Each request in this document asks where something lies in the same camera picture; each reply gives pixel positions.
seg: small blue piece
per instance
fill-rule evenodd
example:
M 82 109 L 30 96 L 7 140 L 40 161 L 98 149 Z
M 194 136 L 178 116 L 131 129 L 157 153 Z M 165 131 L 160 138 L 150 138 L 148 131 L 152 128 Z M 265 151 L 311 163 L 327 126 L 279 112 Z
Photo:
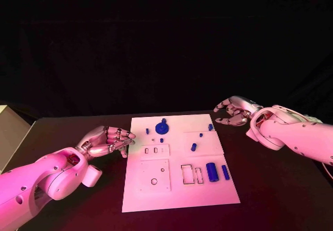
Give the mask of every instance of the small blue piece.
M 214 163 L 206 164 L 206 172 L 207 172 L 209 181 L 210 182 L 219 181 L 219 175 L 217 175 Z
M 191 144 L 190 150 L 191 150 L 191 151 L 196 151 L 196 143 Z
M 154 130 L 160 135 L 164 135 L 168 132 L 167 120 L 164 118 L 161 119 L 161 123 L 155 125 Z
M 229 180 L 230 177 L 229 177 L 229 173 L 227 173 L 227 169 L 226 169 L 225 165 L 222 165 L 222 170 L 223 170 L 223 177 L 225 177 L 226 180 Z

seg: black table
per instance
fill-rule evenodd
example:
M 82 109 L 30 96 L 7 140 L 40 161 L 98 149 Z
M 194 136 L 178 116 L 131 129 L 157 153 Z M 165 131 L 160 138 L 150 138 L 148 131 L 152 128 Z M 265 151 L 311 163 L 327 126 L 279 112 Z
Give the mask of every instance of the black table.
M 99 125 L 129 129 L 132 117 L 163 114 L 43 118 L 34 123 L 4 171 L 72 147 Z M 18 229 L 72 230 L 333 230 L 333 189 L 310 159 L 287 147 L 266 149 L 246 137 L 248 125 L 214 123 L 240 204 L 121 213 L 127 160 L 118 152 L 92 160 L 102 176 L 92 188 L 79 185 L 52 201 Z

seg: robotic hand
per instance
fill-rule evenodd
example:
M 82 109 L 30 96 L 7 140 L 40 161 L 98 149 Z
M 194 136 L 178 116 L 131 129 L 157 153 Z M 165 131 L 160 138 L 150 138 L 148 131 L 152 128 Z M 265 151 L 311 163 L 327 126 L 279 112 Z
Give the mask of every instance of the robotic hand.
M 39 213 L 47 202 L 63 199 L 82 183 L 92 187 L 102 171 L 88 161 L 121 151 L 135 135 L 119 128 L 96 127 L 75 148 L 44 155 L 33 164 L 0 175 L 0 230 L 17 229 Z
M 217 123 L 242 126 L 251 120 L 246 135 L 265 147 L 279 150 L 287 145 L 297 154 L 333 165 L 333 125 L 278 105 L 263 108 L 240 96 L 223 100 L 213 111 L 225 106 L 232 117 L 217 118 Z

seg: robotic arm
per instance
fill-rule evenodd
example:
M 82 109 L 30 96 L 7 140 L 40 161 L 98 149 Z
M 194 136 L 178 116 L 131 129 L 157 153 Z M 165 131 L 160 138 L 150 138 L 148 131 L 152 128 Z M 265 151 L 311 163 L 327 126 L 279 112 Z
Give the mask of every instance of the robotic arm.
M 222 101 L 213 111 L 225 106 L 232 117 L 217 118 L 217 123 L 242 126 L 251 119 L 246 135 L 265 147 L 279 150 L 287 145 L 297 154 L 333 165 L 333 125 L 278 105 L 263 108 L 240 96 Z
M 119 128 L 96 127 L 75 148 L 44 155 L 33 164 L 0 175 L 0 230 L 16 230 L 39 213 L 47 202 L 63 199 L 82 183 L 92 187 L 102 171 L 88 164 L 114 150 L 127 157 L 135 135 Z

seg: cable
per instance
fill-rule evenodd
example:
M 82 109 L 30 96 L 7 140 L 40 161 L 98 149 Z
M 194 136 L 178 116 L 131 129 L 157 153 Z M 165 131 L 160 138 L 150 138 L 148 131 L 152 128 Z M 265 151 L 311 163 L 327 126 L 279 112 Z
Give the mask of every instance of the cable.
M 330 178 L 333 179 L 333 176 L 331 176 L 331 174 L 330 174 L 330 172 L 328 172 L 328 170 L 327 170 L 327 168 L 325 168 L 325 166 L 324 166 L 324 163 L 321 163 L 321 164 L 323 164 L 324 170 L 325 170 L 325 172 L 327 172 Z

